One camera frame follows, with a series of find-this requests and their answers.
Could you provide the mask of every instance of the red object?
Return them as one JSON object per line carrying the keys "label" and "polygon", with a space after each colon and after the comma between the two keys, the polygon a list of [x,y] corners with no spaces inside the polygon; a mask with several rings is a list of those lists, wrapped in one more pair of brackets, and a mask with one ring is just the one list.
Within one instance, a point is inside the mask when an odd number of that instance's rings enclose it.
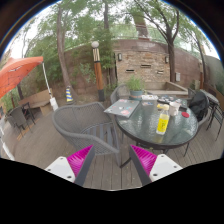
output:
{"label": "red object", "polygon": [[14,89],[33,68],[43,62],[43,57],[10,58],[0,71],[0,98]]}
{"label": "red object", "polygon": [[182,112],[182,116],[188,118],[189,117],[189,114],[187,112]]}

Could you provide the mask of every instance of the backpack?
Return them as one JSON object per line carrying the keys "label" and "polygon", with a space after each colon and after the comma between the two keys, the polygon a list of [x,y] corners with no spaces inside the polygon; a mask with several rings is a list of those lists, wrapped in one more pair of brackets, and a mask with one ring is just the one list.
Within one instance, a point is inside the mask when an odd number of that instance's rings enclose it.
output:
{"label": "backpack", "polygon": [[198,122],[207,114],[209,107],[208,97],[203,92],[197,92],[190,102],[189,108],[194,112]]}

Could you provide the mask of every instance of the pink object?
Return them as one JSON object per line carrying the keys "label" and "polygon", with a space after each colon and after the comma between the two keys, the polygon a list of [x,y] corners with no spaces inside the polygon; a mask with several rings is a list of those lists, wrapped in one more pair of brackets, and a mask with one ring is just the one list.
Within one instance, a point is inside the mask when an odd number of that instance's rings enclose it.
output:
{"label": "pink object", "polygon": [[86,156],[88,155],[90,149],[92,148],[92,146],[93,145],[90,145],[67,157],[68,163],[70,167],[72,168],[72,171],[76,177],[78,176],[78,173],[83,165],[83,162]]}
{"label": "pink object", "polygon": [[128,110],[122,110],[121,113],[122,113],[123,115],[128,115],[128,114],[130,114],[130,112],[129,112]]}
{"label": "pink object", "polygon": [[142,167],[146,171],[147,175],[149,175],[152,170],[152,167],[154,166],[154,163],[156,162],[157,155],[155,155],[145,149],[142,149],[138,146],[131,145],[131,147],[137,154],[137,156],[142,164]]}

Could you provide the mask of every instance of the metal chair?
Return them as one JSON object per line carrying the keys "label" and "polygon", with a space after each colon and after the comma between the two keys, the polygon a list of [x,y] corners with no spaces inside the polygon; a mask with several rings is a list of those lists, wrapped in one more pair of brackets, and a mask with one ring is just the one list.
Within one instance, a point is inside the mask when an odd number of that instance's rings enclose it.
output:
{"label": "metal chair", "polygon": [[11,127],[13,127],[13,128],[16,127],[16,122],[12,116],[8,116],[7,121],[10,123]]}
{"label": "metal chair", "polygon": [[35,119],[34,116],[33,116],[32,111],[31,111],[29,102],[24,103],[21,107],[22,107],[22,111],[23,111],[23,114],[24,114],[26,119],[28,119],[29,117],[31,117],[32,120]]}
{"label": "metal chair", "polygon": [[114,153],[121,165],[120,147],[114,121],[99,102],[63,106],[52,116],[56,130],[77,149],[94,145],[96,155]]}
{"label": "metal chair", "polygon": [[217,106],[215,112],[214,112],[214,115],[213,115],[213,118],[211,119],[211,121],[209,122],[209,125],[207,127],[206,130],[208,130],[208,128],[211,127],[212,125],[212,121],[213,119],[216,118],[216,120],[219,122],[220,124],[220,128],[219,128],[219,131],[218,131],[218,135],[216,137],[216,140],[218,139],[218,136],[219,136],[219,133],[221,131],[221,128],[222,128],[222,123],[223,123],[223,120],[224,120],[224,111],[222,110],[222,108],[220,106]]}
{"label": "metal chair", "polygon": [[110,95],[110,102],[111,104],[114,104],[121,98],[128,99],[129,96],[130,96],[130,90],[128,89],[126,84],[122,84],[118,86]]}
{"label": "metal chair", "polygon": [[28,121],[26,120],[23,112],[22,112],[22,108],[21,107],[16,107],[12,112],[11,112],[11,116],[13,117],[13,119],[16,122],[16,126],[19,128],[20,133],[23,137],[23,134],[21,132],[20,127],[23,127],[23,125],[26,123],[30,129],[30,126],[28,124]]}
{"label": "metal chair", "polygon": [[[207,110],[207,113],[206,113],[206,115],[204,116],[204,118],[203,118],[201,121],[199,121],[199,122],[198,122],[198,130],[197,130],[196,135],[197,135],[197,134],[198,134],[198,132],[201,130],[202,125],[205,123],[205,121],[207,121],[208,117],[209,117],[209,113],[208,113],[208,110]],[[190,142],[188,142],[188,144],[187,144],[187,147],[186,147],[186,150],[185,150],[184,156],[185,156],[185,155],[186,155],[186,153],[187,153],[187,150],[188,150],[189,144],[190,144]]]}

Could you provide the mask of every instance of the chair leg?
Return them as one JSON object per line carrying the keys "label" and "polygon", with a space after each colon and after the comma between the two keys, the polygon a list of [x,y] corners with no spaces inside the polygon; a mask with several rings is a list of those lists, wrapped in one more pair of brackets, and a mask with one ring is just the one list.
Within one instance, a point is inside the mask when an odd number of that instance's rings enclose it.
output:
{"label": "chair leg", "polygon": [[220,125],[219,132],[218,132],[218,135],[217,135],[217,137],[216,137],[216,140],[218,139],[218,136],[219,136],[219,133],[220,133],[220,131],[221,131],[221,128],[222,128],[222,124]]}
{"label": "chair leg", "polygon": [[187,150],[188,150],[189,144],[190,144],[190,142],[188,142],[188,144],[187,144],[187,148],[186,148],[186,150],[185,150],[184,156],[185,156],[185,155],[186,155],[186,153],[187,153]]}

